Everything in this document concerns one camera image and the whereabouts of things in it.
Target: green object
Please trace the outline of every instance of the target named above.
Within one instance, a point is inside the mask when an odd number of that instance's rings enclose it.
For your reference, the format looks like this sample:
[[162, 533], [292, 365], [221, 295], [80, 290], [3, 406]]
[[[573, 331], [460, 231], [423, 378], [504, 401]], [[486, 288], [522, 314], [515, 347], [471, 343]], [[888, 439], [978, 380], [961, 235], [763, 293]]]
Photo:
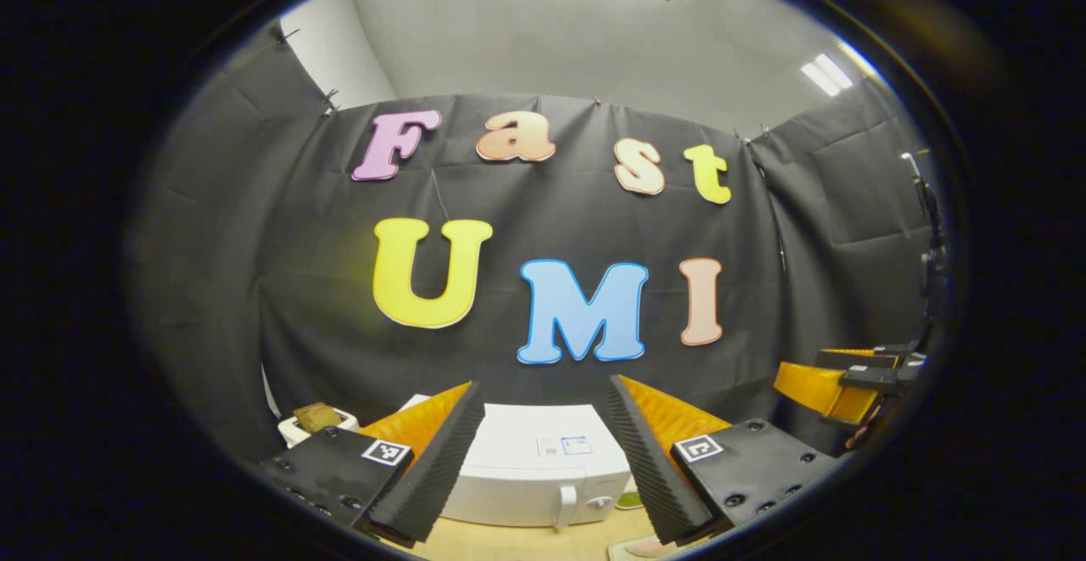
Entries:
[[641, 508], [642, 506], [644, 505], [641, 503], [641, 494], [637, 492], [629, 492], [619, 496], [615, 508], [618, 508], [619, 510], [633, 510], [634, 508]]

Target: black fabric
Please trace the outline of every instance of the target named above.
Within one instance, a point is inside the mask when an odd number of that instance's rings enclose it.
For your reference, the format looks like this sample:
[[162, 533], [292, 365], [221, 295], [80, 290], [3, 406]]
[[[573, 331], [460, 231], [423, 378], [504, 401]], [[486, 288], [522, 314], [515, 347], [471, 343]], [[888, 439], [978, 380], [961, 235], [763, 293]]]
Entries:
[[[897, 157], [915, 139], [874, 86], [859, 84], [745, 146], [689, 122], [558, 97], [442, 95], [321, 117], [320, 93], [282, 50], [262, 34], [237, 56], [247, 63], [236, 60], [197, 97], [163, 148], [129, 243], [148, 341], [187, 408], [242, 458], [281, 445], [262, 365], [285, 413], [324, 401], [364, 423], [465, 380], [482, 383], [487, 401], [593, 403], [606, 415], [606, 380], [620, 372], [729, 421], [774, 419], [831, 452], [834, 430], [772, 390], [780, 360], [908, 341], [922, 317], [924, 221], [909, 208], [915, 196]], [[376, 115], [425, 109], [441, 112], [441, 127], [396, 160], [395, 177], [350, 178]], [[557, 154], [478, 156], [484, 122], [514, 110], [550, 119]], [[613, 148], [623, 137], [660, 152], [662, 193], [621, 189]], [[728, 162], [728, 204], [695, 190], [682, 152], [702, 143]], [[406, 328], [377, 309], [374, 226], [400, 216], [430, 225], [414, 266], [421, 297], [444, 290], [441, 225], [493, 226], [472, 310], [451, 328]], [[686, 347], [679, 264], [696, 256], [722, 264], [724, 333]], [[519, 271], [529, 259], [566, 260], [586, 295], [611, 264], [647, 267], [645, 355], [601, 362], [589, 353], [578, 362], [559, 340], [558, 364], [520, 364], [531, 290]]]

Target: letter m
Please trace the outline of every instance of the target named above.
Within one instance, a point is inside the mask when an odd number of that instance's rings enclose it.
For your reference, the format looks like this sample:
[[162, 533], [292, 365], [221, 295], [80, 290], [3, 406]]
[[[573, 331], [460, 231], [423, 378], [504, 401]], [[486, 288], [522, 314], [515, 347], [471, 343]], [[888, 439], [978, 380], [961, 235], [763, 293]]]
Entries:
[[569, 264], [558, 259], [532, 259], [520, 267], [520, 276], [532, 286], [532, 314], [528, 345], [517, 359], [528, 365], [550, 365], [561, 359], [554, 344], [558, 328], [574, 360], [582, 360], [592, 341], [604, 329], [595, 348], [598, 360], [632, 360], [645, 352], [637, 337], [641, 286], [648, 270], [640, 264], [615, 264], [607, 268], [592, 302], [584, 298]]

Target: table surface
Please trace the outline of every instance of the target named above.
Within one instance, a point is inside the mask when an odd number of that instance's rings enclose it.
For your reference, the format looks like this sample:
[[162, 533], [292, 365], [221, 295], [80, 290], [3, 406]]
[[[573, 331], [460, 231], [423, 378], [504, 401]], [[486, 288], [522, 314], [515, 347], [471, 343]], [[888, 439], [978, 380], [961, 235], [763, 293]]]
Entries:
[[653, 534], [644, 508], [614, 510], [603, 521], [554, 527], [500, 527], [439, 518], [426, 543], [407, 550], [432, 561], [607, 561], [607, 547]]

